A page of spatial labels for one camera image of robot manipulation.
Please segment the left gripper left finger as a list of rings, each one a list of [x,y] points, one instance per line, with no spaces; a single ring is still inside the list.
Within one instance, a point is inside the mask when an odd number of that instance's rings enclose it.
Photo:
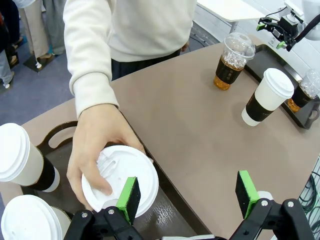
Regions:
[[[143,240],[134,227],[141,199],[137,177],[128,177],[115,206],[99,212],[77,211],[63,240]]]

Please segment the dark brown serving tray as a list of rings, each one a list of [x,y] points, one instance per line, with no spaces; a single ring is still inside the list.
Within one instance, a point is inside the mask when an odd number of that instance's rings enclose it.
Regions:
[[[71,155],[72,137],[77,125],[75,120],[59,120],[38,116],[23,124],[31,142],[60,173],[60,184],[50,193],[22,187],[24,194],[42,198],[50,205],[74,214],[84,206],[77,200],[67,180],[67,166]],[[134,226],[146,240],[156,240],[163,236],[191,237],[208,235],[210,230],[187,204],[172,182],[160,168],[154,164],[159,177],[159,189],[155,201]]]
[[[257,82],[261,82],[266,69],[275,68],[282,71],[296,88],[302,77],[268,45],[261,44],[255,47],[254,58],[247,62],[244,69],[250,73]],[[281,107],[288,113],[296,125],[303,129],[310,129],[320,117],[320,98],[317,96],[308,102],[298,112],[293,112],[284,102]]]

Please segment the person's right forearm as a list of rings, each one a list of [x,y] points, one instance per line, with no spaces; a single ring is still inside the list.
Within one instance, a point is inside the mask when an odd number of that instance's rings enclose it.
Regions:
[[[93,106],[118,106],[112,77],[107,30],[99,26],[66,24],[64,29],[67,68],[71,73],[70,91],[75,97],[76,115]]]

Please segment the clear dome-lid iced drink cup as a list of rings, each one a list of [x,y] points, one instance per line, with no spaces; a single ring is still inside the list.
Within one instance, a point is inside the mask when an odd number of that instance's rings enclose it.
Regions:
[[[220,90],[226,91],[238,78],[247,62],[254,58],[256,47],[248,36],[240,32],[228,34],[223,44],[213,83]]]
[[[311,68],[298,83],[292,98],[288,100],[287,104],[296,113],[318,94],[320,94],[320,71]]]

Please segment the person in blue jeans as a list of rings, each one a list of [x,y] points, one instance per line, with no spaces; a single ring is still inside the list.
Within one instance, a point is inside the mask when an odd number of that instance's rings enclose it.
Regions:
[[[13,0],[0,0],[0,80],[6,89],[10,87],[14,77],[10,62],[17,61],[15,55],[7,54],[22,40],[18,7]]]

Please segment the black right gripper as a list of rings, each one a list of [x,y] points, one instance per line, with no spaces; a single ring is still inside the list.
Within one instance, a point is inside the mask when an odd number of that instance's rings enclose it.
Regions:
[[[294,46],[294,40],[299,34],[298,22],[291,21],[282,16],[278,21],[272,17],[262,17],[258,20],[256,31],[267,30],[279,41],[275,47],[277,50],[285,49],[290,52]]]

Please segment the person's right hand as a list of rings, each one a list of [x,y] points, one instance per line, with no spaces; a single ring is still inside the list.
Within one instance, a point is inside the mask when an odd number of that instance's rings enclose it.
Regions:
[[[145,148],[118,108],[112,104],[99,104],[84,110],[72,139],[67,179],[75,196],[85,209],[92,210],[82,189],[82,176],[90,185],[106,195],[113,190],[97,167],[97,159],[107,143],[123,144],[145,153]]]

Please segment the figure in grey trousers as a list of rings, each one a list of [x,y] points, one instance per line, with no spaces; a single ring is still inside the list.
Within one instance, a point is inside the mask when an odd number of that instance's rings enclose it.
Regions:
[[[67,0],[42,0],[46,10],[46,29],[54,55],[65,52],[63,12]]]

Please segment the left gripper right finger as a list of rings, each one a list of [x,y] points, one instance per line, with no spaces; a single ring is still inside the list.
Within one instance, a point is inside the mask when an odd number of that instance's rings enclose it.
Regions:
[[[243,221],[229,240],[257,240],[262,230],[273,231],[277,240],[315,240],[297,199],[286,199],[279,204],[260,197],[246,170],[237,173],[235,193]]]

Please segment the black round floor plate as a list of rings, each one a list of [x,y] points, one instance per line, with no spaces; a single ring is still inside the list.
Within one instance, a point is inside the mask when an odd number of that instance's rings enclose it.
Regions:
[[[192,22],[189,38],[198,42],[202,47],[212,46],[220,43],[218,39],[216,39],[212,34],[194,21]]]

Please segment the large white table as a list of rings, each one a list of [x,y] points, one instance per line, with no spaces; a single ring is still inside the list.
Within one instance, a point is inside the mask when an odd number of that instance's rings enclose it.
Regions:
[[[259,18],[285,7],[284,0],[197,0],[194,22],[211,33],[257,34]]]

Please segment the mannequin in white jacket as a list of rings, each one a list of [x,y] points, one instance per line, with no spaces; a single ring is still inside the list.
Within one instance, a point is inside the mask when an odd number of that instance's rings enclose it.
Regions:
[[[42,13],[42,0],[13,0],[18,8],[29,51],[35,57],[37,70],[43,67],[42,61],[52,57]]]

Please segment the person in cream sweater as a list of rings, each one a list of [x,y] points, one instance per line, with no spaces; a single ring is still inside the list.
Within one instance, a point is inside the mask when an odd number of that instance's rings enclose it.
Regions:
[[[180,54],[197,0],[66,0],[64,40],[71,83],[116,80]]]

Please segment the white lidded paper coffee cup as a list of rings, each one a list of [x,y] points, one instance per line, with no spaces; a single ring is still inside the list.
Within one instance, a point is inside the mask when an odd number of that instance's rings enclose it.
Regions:
[[[1,218],[4,240],[63,240],[71,218],[34,195],[20,195],[5,207]]]
[[[140,189],[135,216],[142,216],[154,203],[159,190],[159,178],[151,159],[141,151],[125,145],[106,147],[99,154],[97,168],[111,185],[111,195],[93,188],[85,176],[81,178],[85,199],[96,212],[117,203],[129,177],[137,178]]]
[[[251,98],[242,110],[243,121],[257,126],[294,94],[289,77],[277,68],[268,68]]]
[[[16,123],[0,125],[0,182],[47,193],[53,192],[60,183],[58,170]]]

